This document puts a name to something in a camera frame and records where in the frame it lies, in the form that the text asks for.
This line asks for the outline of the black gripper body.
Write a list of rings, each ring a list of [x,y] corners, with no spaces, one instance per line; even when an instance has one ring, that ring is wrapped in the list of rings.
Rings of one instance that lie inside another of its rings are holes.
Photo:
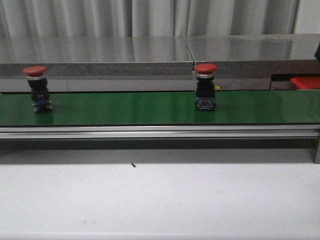
[[[320,44],[318,45],[316,52],[314,54],[315,59],[320,63]]]

